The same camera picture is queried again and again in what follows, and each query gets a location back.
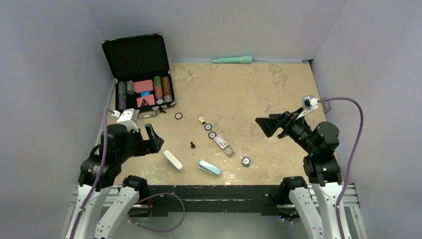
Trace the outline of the light blue stapler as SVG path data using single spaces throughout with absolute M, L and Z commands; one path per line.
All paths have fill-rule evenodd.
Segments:
M 209 173 L 209 174 L 211 174 L 213 176 L 218 177 L 218 176 L 221 175 L 221 169 L 220 168 L 214 166 L 213 164 L 211 164 L 211 163 L 209 163 L 209 162 L 207 162 L 207 161 L 205 161 L 203 159 L 201 159 L 198 162 L 198 167 L 201 170 L 203 170 L 203 171 L 205 171 L 205 172 L 207 172 L 207 173 Z

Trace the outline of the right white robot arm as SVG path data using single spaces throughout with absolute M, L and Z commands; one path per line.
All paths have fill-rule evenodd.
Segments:
M 307 155 L 303 168 L 308 182 L 301 176 L 283 178 L 279 189 L 269 197 L 280 204 L 293 204 L 310 239 L 349 239 L 345 210 L 342 202 L 344 185 L 334 151 L 339 145 L 339 130 L 323 121 L 315 129 L 295 112 L 271 114 L 256 118 L 256 123 L 267 137 L 290 137 Z

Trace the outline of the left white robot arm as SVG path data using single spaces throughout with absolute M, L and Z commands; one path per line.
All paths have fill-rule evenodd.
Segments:
M 122 164 L 131 157 L 160 151 L 164 140 L 157 135 L 152 124 L 146 124 L 145 129 L 148 139 L 143 139 L 140 129 L 127 129 L 119 123 L 104 128 L 100 143 L 81 164 L 77 205 L 66 238 L 94 238 L 104 201 L 121 173 Z

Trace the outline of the white stapler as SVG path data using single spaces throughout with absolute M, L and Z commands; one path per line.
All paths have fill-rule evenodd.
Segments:
M 164 158 L 178 171 L 182 171 L 184 166 L 183 164 L 169 151 L 165 150 Z

